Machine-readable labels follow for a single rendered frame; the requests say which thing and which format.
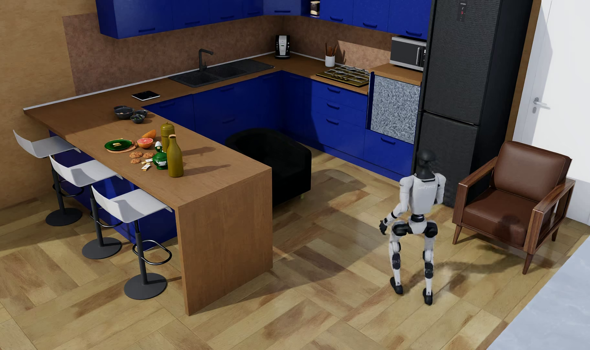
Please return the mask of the white door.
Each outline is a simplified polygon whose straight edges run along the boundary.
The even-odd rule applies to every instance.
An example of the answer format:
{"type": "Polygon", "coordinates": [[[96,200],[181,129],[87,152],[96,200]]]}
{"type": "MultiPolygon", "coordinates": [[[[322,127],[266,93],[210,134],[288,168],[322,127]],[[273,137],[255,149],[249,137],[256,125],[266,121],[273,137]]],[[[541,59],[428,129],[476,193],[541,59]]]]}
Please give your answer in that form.
{"type": "Polygon", "coordinates": [[[567,217],[590,226],[590,0],[541,0],[512,139],[572,159],[567,217]]]}

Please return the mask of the robot leg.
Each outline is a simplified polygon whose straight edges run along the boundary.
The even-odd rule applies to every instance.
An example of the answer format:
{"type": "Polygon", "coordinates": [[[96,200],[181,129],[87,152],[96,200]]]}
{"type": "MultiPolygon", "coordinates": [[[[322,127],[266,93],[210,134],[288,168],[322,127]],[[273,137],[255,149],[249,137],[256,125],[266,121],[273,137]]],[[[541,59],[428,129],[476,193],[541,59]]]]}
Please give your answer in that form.
{"type": "Polygon", "coordinates": [[[425,289],[423,290],[424,303],[431,306],[433,300],[432,292],[432,278],[434,275],[434,242],[438,234],[437,224],[433,220],[427,221],[426,227],[423,231],[424,234],[424,277],[425,277],[425,289]]]}
{"type": "Polygon", "coordinates": [[[389,256],[391,261],[393,277],[390,282],[396,294],[403,294],[403,286],[401,284],[401,244],[400,239],[407,235],[410,231],[409,225],[404,220],[397,220],[392,224],[390,231],[389,242],[389,256]]]}

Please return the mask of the blue lower kitchen cabinets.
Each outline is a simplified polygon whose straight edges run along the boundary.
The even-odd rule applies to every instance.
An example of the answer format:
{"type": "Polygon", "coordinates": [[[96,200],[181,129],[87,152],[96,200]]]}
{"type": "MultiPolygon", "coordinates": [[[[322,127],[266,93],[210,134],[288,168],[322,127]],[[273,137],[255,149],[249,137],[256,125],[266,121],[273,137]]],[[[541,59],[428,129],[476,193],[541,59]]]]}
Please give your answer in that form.
{"type": "Polygon", "coordinates": [[[410,175],[414,146],[368,128],[367,107],[365,94],[283,70],[144,106],[221,144],[270,128],[396,181],[410,175]]]}

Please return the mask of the robot torso white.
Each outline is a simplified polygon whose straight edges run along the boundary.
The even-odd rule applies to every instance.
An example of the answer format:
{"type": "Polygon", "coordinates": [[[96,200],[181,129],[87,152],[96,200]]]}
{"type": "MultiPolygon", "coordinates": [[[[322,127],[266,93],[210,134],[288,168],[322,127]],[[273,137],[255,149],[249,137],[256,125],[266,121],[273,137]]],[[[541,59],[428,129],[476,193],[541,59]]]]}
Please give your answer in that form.
{"type": "Polygon", "coordinates": [[[436,204],[436,192],[438,181],[436,176],[432,179],[419,179],[414,176],[413,187],[411,188],[411,196],[409,200],[410,213],[417,216],[428,214],[431,208],[436,204]]]}

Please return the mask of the blue kitchen cabinets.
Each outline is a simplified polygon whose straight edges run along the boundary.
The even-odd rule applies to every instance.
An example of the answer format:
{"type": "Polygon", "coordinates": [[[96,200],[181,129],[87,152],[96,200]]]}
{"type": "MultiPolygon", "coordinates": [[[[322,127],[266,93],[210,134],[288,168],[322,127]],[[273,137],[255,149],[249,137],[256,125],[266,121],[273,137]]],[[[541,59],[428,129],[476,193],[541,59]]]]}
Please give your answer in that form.
{"type": "Polygon", "coordinates": [[[368,128],[367,107],[365,94],[283,70],[144,106],[221,144],[270,128],[396,181],[410,175],[414,146],[368,128]]]}
{"type": "MultiPolygon", "coordinates": [[[[116,39],[260,15],[309,15],[311,0],[96,0],[100,33],[116,39]]],[[[319,19],[427,39],[432,0],[320,0],[319,19]]]]}

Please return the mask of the short olive ceramic bottle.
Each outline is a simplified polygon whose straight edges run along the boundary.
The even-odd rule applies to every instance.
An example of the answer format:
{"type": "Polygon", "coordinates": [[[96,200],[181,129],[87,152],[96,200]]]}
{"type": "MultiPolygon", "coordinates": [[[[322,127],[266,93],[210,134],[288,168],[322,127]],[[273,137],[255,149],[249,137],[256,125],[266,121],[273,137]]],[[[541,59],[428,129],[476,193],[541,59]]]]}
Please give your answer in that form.
{"type": "Polygon", "coordinates": [[[162,151],[167,152],[169,147],[169,136],[175,134],[175,126],[172,123],[166,122],[160,127],[162,151]]]}

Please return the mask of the light grey rug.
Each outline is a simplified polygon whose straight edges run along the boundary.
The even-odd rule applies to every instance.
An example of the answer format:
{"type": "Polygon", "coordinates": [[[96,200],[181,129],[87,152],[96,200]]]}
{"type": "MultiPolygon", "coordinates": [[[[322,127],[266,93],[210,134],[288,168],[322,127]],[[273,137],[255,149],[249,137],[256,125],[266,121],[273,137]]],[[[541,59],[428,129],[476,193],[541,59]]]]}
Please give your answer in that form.
{"type": "Polygon", "coordinates": [[[488,350],[590,350],[590,236],[488,350]]]}

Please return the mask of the round green glass flask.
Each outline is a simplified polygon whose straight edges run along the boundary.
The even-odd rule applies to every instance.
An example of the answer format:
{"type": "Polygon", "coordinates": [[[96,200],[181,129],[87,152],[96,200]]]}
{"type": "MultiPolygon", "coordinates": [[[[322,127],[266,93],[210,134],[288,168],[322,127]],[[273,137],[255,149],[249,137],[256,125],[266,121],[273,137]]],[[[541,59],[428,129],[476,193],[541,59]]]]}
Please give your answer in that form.
{"type": "Polygon", "coordinates": [[[159,170],[167,170],[167,154],[160,141],[155,143],[156,153],[152,156],[152,163],[159,170]]]}

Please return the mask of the black double kitchen sink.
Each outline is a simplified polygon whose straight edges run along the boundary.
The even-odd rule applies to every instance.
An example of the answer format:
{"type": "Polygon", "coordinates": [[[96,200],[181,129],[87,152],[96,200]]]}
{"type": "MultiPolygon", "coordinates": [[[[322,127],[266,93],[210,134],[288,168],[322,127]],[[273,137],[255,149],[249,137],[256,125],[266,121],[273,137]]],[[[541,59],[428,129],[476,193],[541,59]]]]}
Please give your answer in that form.
{"type": "Polygon", "coordinates": [[[269,70],[275,66],[253,59],[237,60],[230,63],[224,63],[213,67],[205,67],[202,70],[195,70],[184,74],[170,76],[169,79],[198,88],[204,85],[223,82],[231,78],[254,74],[263,70],[269,70]]]}

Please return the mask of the green plate on wooden board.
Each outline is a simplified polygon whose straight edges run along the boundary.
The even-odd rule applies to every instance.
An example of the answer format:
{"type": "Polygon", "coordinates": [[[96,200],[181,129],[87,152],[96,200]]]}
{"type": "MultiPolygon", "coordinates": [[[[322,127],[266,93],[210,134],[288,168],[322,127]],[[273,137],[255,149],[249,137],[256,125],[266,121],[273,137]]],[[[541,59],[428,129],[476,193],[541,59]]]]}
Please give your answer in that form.
{"type": "Polygon", "coordinates": [[[114,139],[106,142],[104,147],[111,153],[125,153],[134,150],[137,144],[135,141],[128,139],[114,139]]]}

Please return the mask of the silver patterned dishwasher front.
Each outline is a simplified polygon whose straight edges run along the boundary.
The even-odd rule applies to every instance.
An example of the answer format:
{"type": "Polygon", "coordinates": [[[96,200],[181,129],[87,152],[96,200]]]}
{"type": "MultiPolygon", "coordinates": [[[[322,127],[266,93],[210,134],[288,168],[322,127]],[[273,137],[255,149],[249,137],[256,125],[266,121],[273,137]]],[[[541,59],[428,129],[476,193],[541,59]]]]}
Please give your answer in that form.
{"type": "Polygon", "coordinates": [[[413,145],[421,87],[384,76],[373,80],[370,129],[413,145]]]}

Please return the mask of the black upholstered pouf chair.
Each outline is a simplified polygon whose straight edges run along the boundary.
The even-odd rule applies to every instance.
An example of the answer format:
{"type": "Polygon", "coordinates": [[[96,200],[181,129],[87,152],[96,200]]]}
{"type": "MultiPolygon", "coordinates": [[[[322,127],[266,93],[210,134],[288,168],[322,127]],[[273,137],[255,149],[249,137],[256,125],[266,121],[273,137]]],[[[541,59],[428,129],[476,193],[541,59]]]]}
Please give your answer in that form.
{"type": "Polygon", "coordinates": [[[273,206],[311,189],[312,153],[304,145],[269,128],[232,134],[225,145],[272,169],[273,206]]]}

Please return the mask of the robot head dark grey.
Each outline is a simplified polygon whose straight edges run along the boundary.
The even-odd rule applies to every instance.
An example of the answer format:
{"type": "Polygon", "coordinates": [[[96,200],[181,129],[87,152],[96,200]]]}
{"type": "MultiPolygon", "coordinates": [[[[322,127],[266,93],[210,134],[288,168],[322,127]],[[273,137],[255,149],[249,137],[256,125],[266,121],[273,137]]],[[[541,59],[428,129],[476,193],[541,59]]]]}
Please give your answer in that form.
{"type": "Polygon", "coordinates": [[[436,156],[432,151],[428,149],[420,149],[417,152],[415,177],[423,180],[434,178],[434,173],[431,170],[431,162],[435,160],[436,156]]]}

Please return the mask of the robot left leg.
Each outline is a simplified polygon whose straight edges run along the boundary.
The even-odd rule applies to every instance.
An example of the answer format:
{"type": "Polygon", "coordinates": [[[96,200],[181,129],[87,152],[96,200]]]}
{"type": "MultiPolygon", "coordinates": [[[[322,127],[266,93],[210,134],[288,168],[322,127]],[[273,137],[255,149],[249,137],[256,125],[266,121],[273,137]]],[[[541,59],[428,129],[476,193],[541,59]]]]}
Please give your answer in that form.
{"type": "Polygon", "coordinates": [[[425,289],[423,290],[424,303],[431,306],[433,300],[432,292],[432,278],[434,275],[434,242],[438,234],[437,224],[433,220],[427,221],[426,227],[423,231],[424,234],[424,277],[425,277],[425,289]]]}

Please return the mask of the wooden bar counter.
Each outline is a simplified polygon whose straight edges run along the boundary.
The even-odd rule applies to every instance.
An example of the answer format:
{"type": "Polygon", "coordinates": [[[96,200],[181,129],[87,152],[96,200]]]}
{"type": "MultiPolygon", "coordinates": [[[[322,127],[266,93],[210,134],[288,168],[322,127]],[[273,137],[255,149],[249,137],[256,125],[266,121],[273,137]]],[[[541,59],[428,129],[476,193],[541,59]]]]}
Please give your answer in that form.
{"type": "MultiPolygon", "coordinates": [[[[136,138],[169,122],[150,114],[150,124],[119,120],[113,108],[131,100],[99,93],[24,112],[81,152],[168,205],[176,219],[182,294],[194,314],[273,266],[271,168],[175,122],[184,175],[142,171],[123,155],[105,150],[107,141],[136,138]]],[[[139,219],[155,219],[166,209],[139,219]]]]}

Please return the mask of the silver microwave oven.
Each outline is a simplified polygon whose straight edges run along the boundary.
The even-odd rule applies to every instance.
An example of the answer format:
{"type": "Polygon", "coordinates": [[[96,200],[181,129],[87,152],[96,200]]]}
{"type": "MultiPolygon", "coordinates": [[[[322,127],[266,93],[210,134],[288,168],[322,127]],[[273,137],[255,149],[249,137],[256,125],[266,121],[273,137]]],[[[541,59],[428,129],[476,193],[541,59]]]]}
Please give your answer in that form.
{"type": "Polygon", "coordinates": [[[422,72],[426,57],[426,42],[393,36],[390,63],[422,72]]]}

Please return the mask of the tall olive ceramic bottle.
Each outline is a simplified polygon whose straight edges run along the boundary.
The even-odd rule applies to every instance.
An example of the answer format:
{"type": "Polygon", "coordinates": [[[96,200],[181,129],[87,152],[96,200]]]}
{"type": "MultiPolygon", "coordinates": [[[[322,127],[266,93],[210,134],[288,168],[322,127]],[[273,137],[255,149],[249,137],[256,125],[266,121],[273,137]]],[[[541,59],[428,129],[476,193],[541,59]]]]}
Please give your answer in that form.
{"type": "Polygon", "coordinates": [[[168,175],[172,178],[179,178],[184,175],[182,151],[177,144],[175,134],[170,134],[168,140],[169,144],[166,151],[168,175]]]}

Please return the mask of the white black bar stool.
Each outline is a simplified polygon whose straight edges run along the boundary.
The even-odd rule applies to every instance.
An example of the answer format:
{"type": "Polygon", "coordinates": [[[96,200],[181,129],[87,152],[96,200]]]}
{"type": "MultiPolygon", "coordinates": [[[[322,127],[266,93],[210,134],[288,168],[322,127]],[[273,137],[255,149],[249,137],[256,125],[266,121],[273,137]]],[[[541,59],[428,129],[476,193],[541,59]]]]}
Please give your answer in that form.
{"type": "Polygon", "coordinates": [[[59,164],[51,156],[49,156],[53,169],[60,174],[64,179],[71,182],[76,187],[88,186],[90,193],[91,212],[90,215],[94,219],[97,239],[86,243],[82,248],[82,254],[88,259],[106,259],[113,256],[121,249],[121,242],[112,237],[103,237],[101,227],[113,228],[119,226],[118,224],[108,226],[103,225],[99,221],[97,202],[91,184],[117,176],[122,179],[122,176],[112,171],[97,160],[92,160],[86,163],[81,163],[71,168],[67,168],[59,164]]]}
{"type": "Polygon", "coordinates": [[[94,195],[96,202],[108,213],[124,223],[133,222],[135,226],[136,243],[131,248],[132,252],[138,256],[140,274],[128,280],[125,284],[124,292],[132,299],[150,299],[161,294],[167,287],[167,280],[160,274],[147,273],[146,264],[162,265],[172,258],[172,253],[163,245],[155,240],[143,240],[139,229],[139,219],[153,214],[162,209],[170,212],[173,210],[157,198],[148,194],[142,189],[136,189],[132,192],[108,199],[101,195],[93,186],[90,186],[91,194],[94,195]],[[161,262],[151,262],[144,258],[143,243],[152,242],[159,248],[168,253],[168,258],[161,262]]]}
{"type": "MultiPolygon", "coordinates": [[[[40,139],[38,141],[30,141],[19,136],[16,131],[13,131],[17,143],[28,153],[34,155],[36,158],[46,158],[51,155],[57,155],[68,150],[75,150],[81,153],[81,150],[74,147],[72,144],[62,139],[59,136],[53,136],[46,139],[40,139]]],[[[51,169],[53,177],[53,189],[56,191],[58,198],[59,209],[52,211],[46,216],[46,223],[50,226],[67,226],[74,222],[77,222],[82,212],[76,208],[66,209],[63,202],[63,197],[75,197],[83,193],[81,189],[77,194],[63,194],[61,192],[60,180],[54,168],[51,169]]]]}

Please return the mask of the blue upper kitchen cabinets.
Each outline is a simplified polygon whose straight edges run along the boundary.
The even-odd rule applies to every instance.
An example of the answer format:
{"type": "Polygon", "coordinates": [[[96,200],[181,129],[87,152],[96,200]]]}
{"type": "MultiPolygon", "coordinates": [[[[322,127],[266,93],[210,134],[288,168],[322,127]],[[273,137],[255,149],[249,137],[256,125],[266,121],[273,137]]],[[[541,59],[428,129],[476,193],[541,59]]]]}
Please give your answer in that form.
{"type": "MultiPolygon", "coordinates": [[[[309,15],[311,0],[96,0],[100,33],[116,39],[260,15],[309,15]]],[[[320,0],[319,19],[427,39],[432,0],[320,0]]]]}

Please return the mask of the gas cooktop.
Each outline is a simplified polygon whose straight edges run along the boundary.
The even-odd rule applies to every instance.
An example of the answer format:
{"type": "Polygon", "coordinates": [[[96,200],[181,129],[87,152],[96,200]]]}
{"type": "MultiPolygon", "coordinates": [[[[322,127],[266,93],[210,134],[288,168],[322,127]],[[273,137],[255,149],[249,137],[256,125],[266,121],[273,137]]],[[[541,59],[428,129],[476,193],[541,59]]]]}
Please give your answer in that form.
{"type": "Polygon", "coordinates": [[[328,68],[326,71],[316,74],[316,76],[328,78],[358,88],[369,84],[368,70],[348,65],[328,68]]]}

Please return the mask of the tall black refrigerator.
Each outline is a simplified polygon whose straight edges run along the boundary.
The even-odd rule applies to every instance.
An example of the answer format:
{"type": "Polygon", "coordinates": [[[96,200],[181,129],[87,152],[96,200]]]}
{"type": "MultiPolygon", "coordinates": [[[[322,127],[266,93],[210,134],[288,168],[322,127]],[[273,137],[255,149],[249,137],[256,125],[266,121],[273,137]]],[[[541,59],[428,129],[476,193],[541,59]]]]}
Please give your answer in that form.
{"type": "Polygon", "coordinates": [[[435,154],[448,207],[505,140],[531,8],[532,0],[432,0],[416,150],[435,154]]]}

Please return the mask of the robot right leg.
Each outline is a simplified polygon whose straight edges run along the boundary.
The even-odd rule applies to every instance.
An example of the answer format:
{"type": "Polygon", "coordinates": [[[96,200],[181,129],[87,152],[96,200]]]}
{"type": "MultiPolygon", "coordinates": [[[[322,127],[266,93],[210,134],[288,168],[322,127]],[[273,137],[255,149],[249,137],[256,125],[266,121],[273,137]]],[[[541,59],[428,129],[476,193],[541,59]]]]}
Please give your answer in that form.
{"type": "Polygon", "coordinates": [[[404,220],[397,220],[392,224],[390,231],[389,242],[389,256],[391,261],[393,277],[390,282],[396,294],[403,294],[403,286],[401,284],[401,244],[400,239],[407,235],[410,231],[409,225],[404,220]]]}

